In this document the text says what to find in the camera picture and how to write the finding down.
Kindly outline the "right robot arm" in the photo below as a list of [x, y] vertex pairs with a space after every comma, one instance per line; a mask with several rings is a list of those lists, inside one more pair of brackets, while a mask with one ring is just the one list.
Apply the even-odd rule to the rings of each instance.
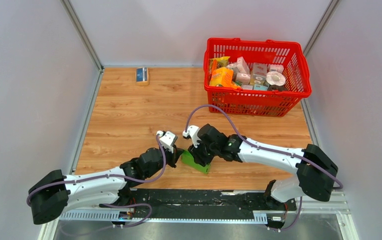
[[280, 147], [240, 134], [226, 136], [210, 124], [190, 125], [182, 135], [192, 141], [188, 150], [201, 166], [220, 157], [228, 162], [262, 164], [293, 174], [285, 180], [272, 180], [266, 187], [264, 203], [272, 210], [298, 197], [308, 196], [320, 202], [331, 198], [339, 168], [317, 145]]

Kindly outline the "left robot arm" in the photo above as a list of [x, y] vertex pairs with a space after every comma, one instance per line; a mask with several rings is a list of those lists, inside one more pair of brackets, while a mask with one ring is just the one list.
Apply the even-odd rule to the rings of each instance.
[[124, 208], [131, 203], [130, 188], [153, 182], [166, 166], [174, 168], [184, 150], [149, 148], [139, 157], [109, 170], [64, 175], [53, 170], [33, 185], [26, 198], [35, 225], [48, 223], [62, 213], [91, 205], [105, 204]]

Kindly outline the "green paper box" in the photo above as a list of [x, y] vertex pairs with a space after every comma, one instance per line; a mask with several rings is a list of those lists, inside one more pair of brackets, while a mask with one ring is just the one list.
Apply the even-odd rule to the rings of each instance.
[[195, 170], [207, 175], [209, 173], [211, 165], [208, 164], [206, 166], [201, 166], [200, 164], [196, 163], [191, 153], [187, 150], [185, 150], [181, 155], [181, 161], [185, 165], [194, 168]]

